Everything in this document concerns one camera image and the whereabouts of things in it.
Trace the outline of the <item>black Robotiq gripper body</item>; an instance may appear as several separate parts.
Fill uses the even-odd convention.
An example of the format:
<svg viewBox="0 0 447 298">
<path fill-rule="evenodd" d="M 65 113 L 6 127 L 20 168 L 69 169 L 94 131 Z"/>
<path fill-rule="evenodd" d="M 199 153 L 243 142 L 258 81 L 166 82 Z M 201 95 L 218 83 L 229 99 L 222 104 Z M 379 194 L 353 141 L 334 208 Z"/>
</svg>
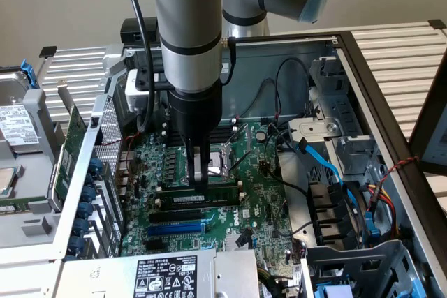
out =
<svg viewBox="0 0 447 298">
<path fill-rule="evenodd" d="M 169 91 L 168 104 L 177 131 L 188 139 L 203 139 L 221 121 L 222 84 L 215 82 L 209 89 L 195 94 Z"/>
</svg>

